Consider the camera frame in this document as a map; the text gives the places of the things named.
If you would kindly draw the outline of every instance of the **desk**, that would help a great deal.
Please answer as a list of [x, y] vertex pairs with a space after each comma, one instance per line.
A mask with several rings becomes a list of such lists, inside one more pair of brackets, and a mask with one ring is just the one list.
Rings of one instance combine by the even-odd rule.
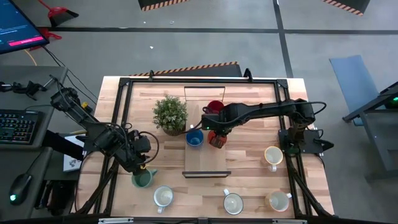
[[[288, 79], [291, 98], [307, 99], [303, 79]], [[100, 121], [111, 121], [119, 77], [104, 77], [95, 116]], [[131, 174], [119, 168], [111, 215], [114, 217], [212, 217], [212, 218], [292, 218], [292, 205], [286, 212], [273, 212], [264, 204], [264, 197], [273, 190], [289, 192], [289, 180], [285, 162], [277, 172], [268, 171], [260, 163], [261, 155], [268, 146], [277, 146], [277, 132], [280, 129], [278, 118], [256, 119], [234, 128], [228, 135], [225, 145], [226, 165], [232, 174], [227, 178], [186, 179], [182, 175], [185, 161], [184, 136], [171, 137], [152, 124], [152, 107], [165, 93], [181, 96], [183, 86], [191, 83], [135, 83], [132, 89], [128, 122], [134, 129], [149, 131], [160, 141], [160, 151], [149, 169], [158, 169], [152, 187], [137, 189], [131, 184]], [[226, 87], [224, 103], [243, 102], [246, 104], [275, 102], [274, 88], [260, 84], [222, 84]], [[126, 91], [122, 96], [121, 118]], [[96, 152], [85, 162], [78, 190], [79, 207], [89, 198], [98, 185], [103, 156]], [[333, 213], [325, 171], [319, 158], [303, 155], [307, 185], [314, 196]], [[160, 185], [173, 188], [175, 198], [170, 207], [161, 215], [153, 202], [154, 190]], [[240, 194], [244, 200], [244, 210], [237, 216], [228, 215], [223, 209], [223, 189]], [[297, 191], [300, 208], [304, 211], [302, 193]], [[104, 191], [103, 210], [108, 196]]]
[[[28, 81], [44, 84], [52, 74], [63, 83], [67, 69], [63, 67], [42, 67], [42, 66], [1, 66], [0, 80], [5, 83], [18, 82], [26, 85]], [[28, 106], [49, 105], [50, 97], [57, 92], [57, 86], [49, 86], [46, 92], [38, 91], [35, 97], [37, 101], [30, 99], [26, 95], [13, 92], [0, 93], [1, 109], [24, 110]], [[54, 108], [51, 106], [36, 107], [32, 110], [41, 111], [44, 117], [38, 127], [37, 137], [34, 141], [36, 146], [41, 145], [44, 134], [49, 126]], [[25, 202], [19, 206], [12, 206], [9, 203], [9, 188], [14, 179], [23, 174], [36, 156], [44, 150], [43, 154], [37, 159], [32, 167], [30, 174], [33, 179], [30, 183], [29, 194]], [[0, 144], [0, 220], [13, 220], [17, 218], [30, 218], [32, 209], [44, 178], [47, 164], [52, 155], [51, 148], [39, 148], [35, 146], [16, 146]]]

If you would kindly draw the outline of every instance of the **plant pot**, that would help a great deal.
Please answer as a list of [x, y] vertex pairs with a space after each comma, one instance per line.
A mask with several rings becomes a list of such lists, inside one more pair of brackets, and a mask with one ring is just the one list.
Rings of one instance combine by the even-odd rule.
[[180, 135], [183, 131], [185, 131], [185, 125], [182, 126], [182, 128], [180, 129], [174, 129], [174, 130], [168, 130], [168, 129], [164, 129], [162, 127], [164, 133], [168, 134], [169, 136], [178, 136]]

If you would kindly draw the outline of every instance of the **computer mouse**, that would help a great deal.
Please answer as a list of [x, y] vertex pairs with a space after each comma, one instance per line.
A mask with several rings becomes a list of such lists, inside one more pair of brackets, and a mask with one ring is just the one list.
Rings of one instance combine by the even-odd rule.
[[20, 205], [24, 202], [29, 191], [32, 176], [29, 174], [19, 174], [13, 181], [9, 196], [11, 205]]

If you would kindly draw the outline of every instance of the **wooden table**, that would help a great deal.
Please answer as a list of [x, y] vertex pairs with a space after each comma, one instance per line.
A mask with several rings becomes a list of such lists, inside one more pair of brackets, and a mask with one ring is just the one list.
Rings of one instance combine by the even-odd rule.
[[[120, 77], [104, 77], [95, 116], [100, 121], [111, 121], [116, 92]], [[290, 97], [307, 100], [304, 80], [288, 79]], [[149, 131], [160, 141], [159, 155], [149, 164], [149, 169], [158, 169], [152, 187], [137, 189], [131, 183], [131, 174], [119, 168], [118, 181], [114, 193], [112, 216], [122, 217], [211, 217], [211, 218], [292, 218], [292, 202], [285, 212], [275, 212], [264, 203], [265, 196], [274, 191], [290, 192], [286, 163], [277, 166], [277, 172], [271, 172], [260, 163], [261, 155], [268, 146], [278, 146], [277, 131], [280, 129], [278, 118], [251, 120], [243, 126], [233, 129], [225, 145], [226, 165], [232, 174], [227, 178], [186, 179], [182, 175], [185, 161], [184, 135], [171, 137], [152, 124], [152, 108], [156, 100], [165, 94], [180, 96], [184, 101], [184, 83], [135, 83], [132, 91], [128, 122], [134, 129]], [[224, 84], [226, 87], [224, 103], [243, 102], [249, 105], [275, 102], [272, 85], [266, 84]], [[214, 97], [206, 92], [193, 93], [200, 97]], [[123, 93], [119, 120], [124, 108]], [[155, 141], [150, 137], [153, 155]], [[78, 208], [89, 198], [100, 179], [103, 155], [92, 154], [84, 163], [78, 186]], [[324, 208], [333, 213], [328, 183], [322, 163], [314, 155], [303, 154], [303, 164], [308, 188]], [[161, 185], [173, 188], [174, 201], [163, 214], [157, 213], [153, 201], [155, 189]], [[223, 189], [237, 193], [244, 200], [244, 210], [237, 216], [228, 215], [223, 209]], [[297, 187], [300, 208], [304, 212], [302, 192]], [[108, 196], [108, 187], [104, 191], [102, 209]]]

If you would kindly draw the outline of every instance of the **keyboard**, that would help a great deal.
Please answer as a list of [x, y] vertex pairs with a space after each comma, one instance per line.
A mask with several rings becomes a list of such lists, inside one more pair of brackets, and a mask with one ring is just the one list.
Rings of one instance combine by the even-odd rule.
[[32, 144], [39, 111], [0, 110], [0, 144]]

